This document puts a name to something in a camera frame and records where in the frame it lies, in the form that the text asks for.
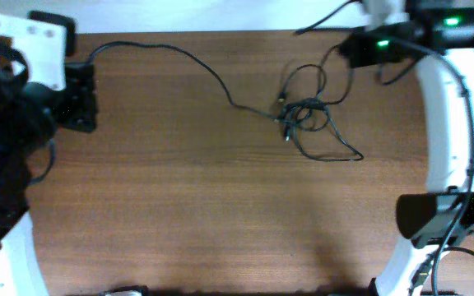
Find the black cable white usb plug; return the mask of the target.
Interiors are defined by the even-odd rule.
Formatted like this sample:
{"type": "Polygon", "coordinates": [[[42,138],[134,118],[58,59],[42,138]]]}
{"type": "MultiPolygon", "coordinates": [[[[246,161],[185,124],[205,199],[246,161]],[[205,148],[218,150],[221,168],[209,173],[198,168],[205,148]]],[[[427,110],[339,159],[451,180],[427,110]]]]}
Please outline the black cable white usb plug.
{"type": "Polygon", "coordinates": [[[133,48],[138,48],[138,49],[166,49],[166,50],[170,50],[170,51],[182,54],[187,58],[190,58],[197,65],[199,65],[200,67],[202,67],[206,71],[208,71],[216,79],[216,81],[221,86],[221,88],[222,88],[222,90],[225,94],[225,97],[227,98],[228,103],[232,107],[234,107],[236,109],[245,110],[245,111],[255,113],[259,116],[268,118],[269,120],[271,120],[275,123],[282,124],[284,126],[283,127],[283,137],[285,138],[285,141],[295,139],[295,129],[290,125],[290,122],[285,119],[284,115],[274,116],[274,115],[271,115],[269,113],[265,113],[263,111],[260,111],[258,109],[254,109],[254,108],[246,106],[246,105],[237,104],[233,100],[233,97],[230,93],[230,90],[228,89],[228,87],[226,86],[226,84],[222,80],[222,78],[219,76],[219,74],[215,70],[213,70],[211,67],[209,67],[203,60],[201,60],[200,58],[197,58],[195,55],[193,55],[189,51],[187,51],[185,49],[182,49],[180,47],[177,47],[177,46],[174,46],[174,45],[171,45],[171,44],[144,44],[144,43],[138,43],[138,42],[134,42],[134,41],[118,40],[118,41],[113,41],[113,42],[108,42],[108,43],[102,44],[99,47],[95,48],[93,51],[91,51],[88,54],[88,56],[85,60],[85,64],[86,65],[91,65],[94,62],[94,60],[101,53],[103,53],[103,52],[105,52],[109,49],[119,48],[119,47],[133,47],[133,48]]]}

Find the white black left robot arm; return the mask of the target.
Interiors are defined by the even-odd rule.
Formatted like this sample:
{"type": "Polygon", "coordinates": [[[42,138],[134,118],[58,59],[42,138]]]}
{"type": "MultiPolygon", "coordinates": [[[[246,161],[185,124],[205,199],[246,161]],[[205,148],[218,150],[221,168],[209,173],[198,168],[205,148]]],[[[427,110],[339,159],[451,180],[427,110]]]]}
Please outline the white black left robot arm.
{"type": "Polygon", "coordinates": [[[59,128],[96,128],[95,70],[69,62],[65,25],[0,26],[0,295],[45,295],[26,190],[40,182],[27,160],[55,147],[59,128]]]}

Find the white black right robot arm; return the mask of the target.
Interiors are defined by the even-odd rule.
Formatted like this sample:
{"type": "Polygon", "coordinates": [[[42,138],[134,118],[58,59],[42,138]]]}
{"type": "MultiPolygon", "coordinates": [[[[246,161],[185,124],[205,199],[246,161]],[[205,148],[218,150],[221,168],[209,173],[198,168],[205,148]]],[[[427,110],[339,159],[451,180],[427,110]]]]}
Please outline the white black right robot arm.
{"type": "Polygon", "coordinates": [[[426,190],[397,200],[399,237],[372,295],[418,295],[474,234],[474,7],[450,1],[363,3],[366,26],[340,51],[351,67],[414,60],[425,108],[426,190]]]}

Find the black cable gold plug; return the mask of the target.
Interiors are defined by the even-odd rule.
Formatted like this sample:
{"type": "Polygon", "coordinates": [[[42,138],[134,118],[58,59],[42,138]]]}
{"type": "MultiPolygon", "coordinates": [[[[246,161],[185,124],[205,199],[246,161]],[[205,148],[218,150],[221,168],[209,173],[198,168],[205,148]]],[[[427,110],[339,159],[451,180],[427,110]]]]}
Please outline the black cable gold plug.
{"type": "Polygon", "coordinates": [[[317,89],[313,97],[307,99],[302,99],[294,103],[285,103],[281,109],[278,118],[283,121],[286,125],[286,128],[299,128],[304,132],[319,132],[323,130],[330,122],[330,115],[328,113],[328,108],[325,106],[325,103],[319,98],[323,93],[326,83],[327,76],[323,67],[318,64],[304,64],[297,67],[293,70],[289,76],[284,81],[281,91],[277,97],[279,103],[284,103],[288,95],[288,89],[291,80],[296,76],[296,74],[305,69],[305,68],[315,68],[317,71],[317,89]],[[306,127],[305,122],[309,121],[313,116],[315,111],[322,112],[325,116],[325,121],[320,127],[306,127]]]}

